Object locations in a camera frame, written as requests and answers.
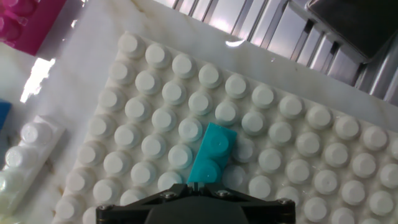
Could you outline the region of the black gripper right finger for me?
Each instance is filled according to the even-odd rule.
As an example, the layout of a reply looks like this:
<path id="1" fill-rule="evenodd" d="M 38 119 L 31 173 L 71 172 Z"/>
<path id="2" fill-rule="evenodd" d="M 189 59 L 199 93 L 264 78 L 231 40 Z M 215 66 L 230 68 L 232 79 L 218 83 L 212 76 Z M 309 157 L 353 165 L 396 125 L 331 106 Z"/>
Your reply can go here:
<path id="1" fill-rule="evenodd" d="M 199 216 L 211 223 L 295 223 L 292 199 L 263 200 L 221 183 L 201 182 L 195 184 L 195 195 L 203 199 Z"/>

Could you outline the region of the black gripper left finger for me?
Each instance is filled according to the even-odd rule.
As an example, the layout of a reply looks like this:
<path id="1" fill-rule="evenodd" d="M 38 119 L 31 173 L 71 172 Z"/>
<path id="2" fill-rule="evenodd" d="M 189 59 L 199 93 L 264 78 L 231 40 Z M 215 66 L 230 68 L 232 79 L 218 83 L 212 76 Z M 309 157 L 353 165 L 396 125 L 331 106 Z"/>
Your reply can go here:
<path id="1" fill-rule="evenodd" d="M 173 184 L 167 190 L 128 205 L 100 205 L 96 208 L 95 222 L 96 224 L 144 223 L 153 208 L 192 196 L 192 192 L 192 187 L 187 184 Z"/>

